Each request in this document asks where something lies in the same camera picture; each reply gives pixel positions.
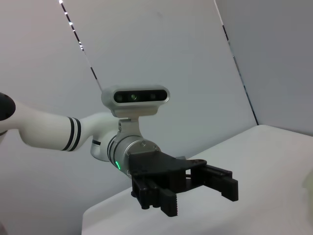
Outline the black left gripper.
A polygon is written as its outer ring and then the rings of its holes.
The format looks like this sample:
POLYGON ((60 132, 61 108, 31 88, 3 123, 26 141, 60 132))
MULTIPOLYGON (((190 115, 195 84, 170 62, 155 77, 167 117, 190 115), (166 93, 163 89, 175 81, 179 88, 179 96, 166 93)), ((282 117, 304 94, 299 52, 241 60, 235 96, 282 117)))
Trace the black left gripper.
POLYGON ((201 159, 178 159, 161 151, 131 154, 132 197, 143 210, 160 208, 168 217, 178 215, 177 195, 188 190, 186 171, 193 185, 206 186, 232 201, 239 200, 238 181, 232 171, 206 165, 201 159))

